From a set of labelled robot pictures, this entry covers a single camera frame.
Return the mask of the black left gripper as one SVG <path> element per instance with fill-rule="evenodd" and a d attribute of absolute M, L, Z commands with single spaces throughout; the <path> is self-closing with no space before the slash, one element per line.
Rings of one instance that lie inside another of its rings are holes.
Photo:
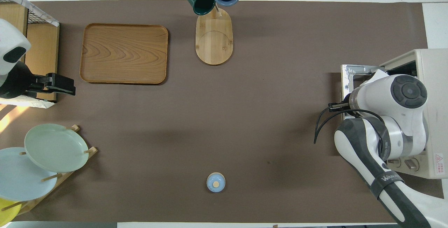
<path fill-rule="evenodd" d="M 26 64 L 19 61 L 8 73 L 4 83 L 1 85 L 0 97 L 3 99 L 16 98 L 24 94 L 30 85 L 31 92 L 35 93 L 61 93 L 72 96 L 76 94 L 76 87 L 72 86 L 71 78 L 57 73 L 34 75 Z"/>

